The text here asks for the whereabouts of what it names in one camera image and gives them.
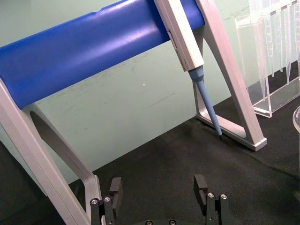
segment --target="light green background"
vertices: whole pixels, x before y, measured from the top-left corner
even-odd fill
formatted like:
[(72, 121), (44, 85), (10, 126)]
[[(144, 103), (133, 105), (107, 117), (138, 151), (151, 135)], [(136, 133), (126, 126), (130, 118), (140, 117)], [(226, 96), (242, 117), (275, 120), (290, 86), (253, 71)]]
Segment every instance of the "light green background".
[[(0, 0), (0, 46), (114, 2)], [(216, 0), (216, 3), (239, 58), (234, 17), (248, 9), (248, 1)], [(203, 58), (206, 85), (216, 104), (230, 93), (207, 46)], [(195, 115), (191, 80), (182, 71), (170, 42), (53, 94), (37, 105), (92, 170)], [(0, 140), (24, 165), (3, 129)], [(77, 179), (58, 157), (54, 154), (53, 157), (67, 182)]]

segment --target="stand base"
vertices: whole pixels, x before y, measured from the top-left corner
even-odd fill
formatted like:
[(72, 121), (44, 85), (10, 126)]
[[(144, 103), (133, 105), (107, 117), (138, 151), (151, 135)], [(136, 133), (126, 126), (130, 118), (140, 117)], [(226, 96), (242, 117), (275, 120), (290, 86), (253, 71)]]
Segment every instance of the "stand base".
[[(210, 120), (208, 114), (196, 114), (196, 118), (201, 120), (202, 122), (208, 124), (209, 126), (213, 127), (213, 124)], [(246, 138), (246, 133), (243, 127), (224, 119), (223, 117), (217, 116), (217, 119), (220, 123), (220, 127), (222, 129), (223, 134), (229, 136), (230, 138), (238, 141), (239, 143), (245, 145), (246, 147), (250, 148), (253, 151), (258, 151), (259, 149), (263, 148), (267, 145), (267, 139), (263, 137), (263, 139), (257, 143), (251, 143)]]
[(285, 106), (300, 95), (300, 80), (296, 77), (287, 85), (282, 86), (275, 92), (270, 94), (270, 98), (260, 100), (253, 104), (256, 114), (272, 117), (272, 113)]

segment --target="micropipette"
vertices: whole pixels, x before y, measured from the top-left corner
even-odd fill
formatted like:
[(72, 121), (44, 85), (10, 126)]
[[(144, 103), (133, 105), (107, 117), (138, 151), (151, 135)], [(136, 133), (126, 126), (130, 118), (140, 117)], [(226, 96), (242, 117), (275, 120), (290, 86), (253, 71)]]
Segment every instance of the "micropipette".
[(300, 3), (295, 4), (295, 37), (298, 59), (298, 74), (300, 76)]
[(216, 113), (203, 82), (203, 58), (180, 0), (154, 0), (184, 71), (188, 71), (202, 96), (210, 119), (222, 135)]
[(284, 10), (285, 13), (285, 57), (286, 57), (286, 84), (289, 84), (292, 66), (292, 37), (291, 37), (291, 3)]

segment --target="pipette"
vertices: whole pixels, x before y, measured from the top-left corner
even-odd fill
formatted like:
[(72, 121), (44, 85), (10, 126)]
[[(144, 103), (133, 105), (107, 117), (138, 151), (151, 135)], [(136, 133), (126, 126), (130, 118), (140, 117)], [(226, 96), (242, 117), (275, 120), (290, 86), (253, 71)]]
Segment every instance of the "pipette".
[(300, 3), (295, 4), (295, 37), (298, 57), (298, 74), (300, 76)]
[(250, 16), (254, 21), (254, 33), (256, 42), (256, 53), (257, 53), (257, 64), (258, 64), (258, 74), (262, 88), (262, 99), (266, 98), (266, 63), (265, 63), (265, 53), (263, 45), (263, 27), (261, 23), (261, 9), (262, 2), (260, 0), (249, 0), (250, 6)]
[(210, 119), (222, 135), (216, 113), (204, 86), (203, 58), (180, 0), (154, 0), (184, 71), (188, 71), (202, 96)]
[(272, 77), (274, 77), (274, 49), (273, 49), (273, 36), (272, 36), (272, 25), (271, 25), (271, 0), (262, 1), (262, 16), (264, 19), (266, 42), (268, 49), (268, 58), (271, 69)]
[(285, 64), (286, 64), (286, 84), (289, 84), (292, 66), (292, 37), (291, 37), (291, 3), (288, 3), (285, 13)]
[(272, 0), (274, 8), (278, 9), (275, 14), (275, 27), (276, 27), (276, 49), (280, 64), (280, 71), (283, 70), (283, 43), (282, 43), (282, 16), (281, 16), (281, 0)]

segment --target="pipette stand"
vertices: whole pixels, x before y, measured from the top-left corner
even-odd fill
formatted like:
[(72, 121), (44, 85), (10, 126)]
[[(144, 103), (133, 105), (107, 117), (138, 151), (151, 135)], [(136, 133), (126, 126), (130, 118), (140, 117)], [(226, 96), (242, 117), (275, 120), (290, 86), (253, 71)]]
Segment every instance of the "pipette stand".
[[(267, 144), (267, 139), (263, 137), (217, 6), (214, 1), (210, 0), (197, 0), (196, 2), (205, 20), (205, 26), (194, 31), (199, 49), (203, 55), (203, 40), (205, 39), (225, 78), (242, 127), (217, 116), (219, 124), (225, 135), (257, 151)], [(193, 83), (193, 86), (196, 117), (212, 126), (211, 119), (195, 83)]]
[[(274, 71), (278, 72), (275, 73), (274, 77), (271, 77), (272, 65), (269, 65), (270, 63), (268, 63), (266, 60), (268, 55), (267, 48), (270, 47), (267, 44), (268, 40), (266, 40), (266, 37), (262, 38), (259, 43), (254, 40), (255, 37), (257, 37), (258, 32), (260, 32), (260, 34), (263, 34), (262, 36), (276, 34), (279, 35), (279, 38), (281, 36), (281, 39), (285, 38), (287, 29), (284, 29), (284, 27), (282, 27), (282, 30), (272, 29), (272, 34), (266, 34), (266, 28), (264, 26), (265, 18), (266, 16), (269, 16), (271, 17), (271, 20), (274, 20), (278, 14), (282, 13), (282, 11), (284, 11), (283, 13), (287, 13), (288, 6), (291, 7), (291, 12), (293, 13), (294, 4), (296, 4), (297, 2), (298, 0), (289, 0), (284, 4), (275, 4), (270, 8), (265, 8), (259, 14), (243, 15), (236, 18), (236, 28), (240, 44), (240, 54), (244, 80), (247, 85), (251, 103), (256, 114), (268, 118), (271, 118), (272, 114), (276, 110), (280, 109), (300, 95), (300, 77), (298, 74), (296, 75), (291, 73), (289, 83), (285, 81), (280, 88), (273, 91), (272, 87), (270, 87), (270, 82), (282, 76), (284, 76), (284, 78), (286, 79), (286, 69), (284, 69), (283, 72), (280, 73), (280, 66), (273, 68)], [(297, 49), (294, 40), (294, 37), (292, 37), (292, 51), (296, 51)], [(282, 53), (279, 48), (280, 47), (276, 47), (275, 42), (273, 42), (273, 49), (275, 52), (277, 52), (276, 54), (274, 54), (274, 56), (276, 55), (282, 58)], [(286, 60), (289, 61), (297, 60), (297, 58), (291, 59), (290, 52), (286, 53), (286, 57), (288, 58)]]

